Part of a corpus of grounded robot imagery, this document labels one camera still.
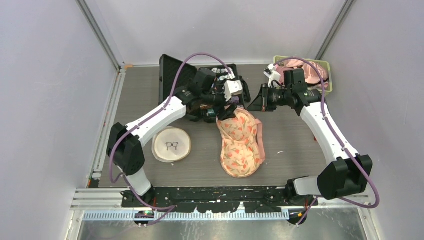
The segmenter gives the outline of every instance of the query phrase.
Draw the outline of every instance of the white wall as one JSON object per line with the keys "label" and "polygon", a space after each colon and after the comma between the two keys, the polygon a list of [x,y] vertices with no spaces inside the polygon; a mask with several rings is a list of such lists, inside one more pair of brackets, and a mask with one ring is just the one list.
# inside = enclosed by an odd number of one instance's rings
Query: white wall
{"label": "white wall", "polygon": [[[269,63],[275,55],[314,58],[344,0],[87,0],[119,59],[159,64],[215,54],[226,62]],[[195,63],[213,63],[198,57]]]}
{"label": "white wall", "polygon": [[0,239],[61,240],[116,72],[74,0],[0,7]]}
{"label": "white wall", "polygon": [[373,159],[383,239],[424,234],[423,9],[422,1],[357,1],[324,56],[331,114]]}

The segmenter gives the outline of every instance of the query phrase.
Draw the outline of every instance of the green basket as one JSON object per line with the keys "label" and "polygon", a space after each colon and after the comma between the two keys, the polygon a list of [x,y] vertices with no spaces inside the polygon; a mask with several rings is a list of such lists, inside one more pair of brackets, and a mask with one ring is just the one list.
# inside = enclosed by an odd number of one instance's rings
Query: green basket
{"label": "green basket", "polygon": [[[278,62],[281,59],[285,59],[285,58],[289,58],[288,56],[274,56],[274,64],[276,62]],[[331,77],[331,70],[330,70],[330,63],[328,61],[319,61],[319,60],[314,60],[314,59],[306,59],[310,62],[314,62],[317,63],[319,65],[321,65],[324,69],[327,69],[328,71],[328,87],[325,89],[325,96],[327,96],[329,93],[331,93],[333,91],[333,80]]]}

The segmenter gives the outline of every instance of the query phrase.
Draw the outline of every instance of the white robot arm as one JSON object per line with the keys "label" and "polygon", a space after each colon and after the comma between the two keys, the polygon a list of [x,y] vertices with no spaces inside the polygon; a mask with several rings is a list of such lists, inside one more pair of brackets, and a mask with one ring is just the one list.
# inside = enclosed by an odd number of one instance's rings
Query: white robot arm
{"label": "white robot arm", "polygon": [[[286,71],[284,87],[273,88],[271,83],[276,78],[275,70],[270,68],[269,66],[265,70],[270,79],[269,83],[261,85],[259,95],[247,110],[273,112],[277,106],[290,106],[311,129],[327,162],[327,167],[319,176],[289,180],[285,188],[286,197],[315,195],[331,200],[363,193],[368,182],[345,149],[350,151],[368,176],[373,166],[371,158],[368,155],[359,155],[358,151],[349,144],[333,121],[327,104],[322,105],[319,91],[308,90],[302,69]],[[344,143],[344,148],[340,146],[339,140]]]}
{"label": "white robot arm", "polygon": [[167,98],[164,103],[153,109],[143,117],[123,126],[116,123],[110,132],[107,155],[111,155],[112,148],[124,133],[130,131],[141,122],[150,118],[129,134],[119,144],[115,151],[113,162],[125,174],[127,181],[139,196],[143,196],[152,187],[146,177],[143,165],[145,158],[143,147],[169,124],[183,118],[187,113],[200,107],[202,103],[208,103],[218,108],[218,117],[225,119],[231,108],[225,109],[225,105],[232,96],[237,96],[243,92],[240,80],[227,80],[224,83],[224,92],[219,94],[205,94],[205,90],[210,90],[216,74],[208,69],[199,70],[194,81],[187,86],[177,88],[174,96]]}

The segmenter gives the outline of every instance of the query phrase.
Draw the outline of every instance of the floral bra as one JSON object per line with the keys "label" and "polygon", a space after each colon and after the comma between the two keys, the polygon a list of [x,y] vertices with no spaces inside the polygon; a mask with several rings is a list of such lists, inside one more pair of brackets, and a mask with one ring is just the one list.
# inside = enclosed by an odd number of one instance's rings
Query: floral bra
{"label": "floral bra", "polygon": [[222,168],[234,178],[252,175],[265,160],[262,122],[245,109],[237,108],[235,118],[216,120],[222,136]]}

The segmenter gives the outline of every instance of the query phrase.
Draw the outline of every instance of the work surface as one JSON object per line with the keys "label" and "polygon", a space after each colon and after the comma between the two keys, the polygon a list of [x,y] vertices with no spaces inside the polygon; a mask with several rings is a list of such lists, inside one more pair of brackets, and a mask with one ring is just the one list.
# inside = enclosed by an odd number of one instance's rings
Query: work surface
{"label": "work surface", "polygon": [[[248,83],[252,99],[258,95],[260,84],[266,83],[266,65],[238,65],[237,70]],[[159,101],[159,67],[134,67],[126,72],[115,122],[123,125],[141,118]],[[222,140],[215,123],[191,122],[179,119],[172,127],[186,131],[191,137],[191,153],[181,161],[163,163],[152,154],[152,141],[144,148],[144,170],[156,187],[211,186],[283,186],[287,180],[316,176],[326,167],[324,154],[309,127],[289,107],[275,112],[252,112],[263,123],[263,144],[266,160],[253,175],[233,178],[222,169],[220,152]],[[111,187],[109,158],[103,167],[99,187]],[[113,174],[119,170],[113,166]],[[114,187],[126,187],[120,179]]]}

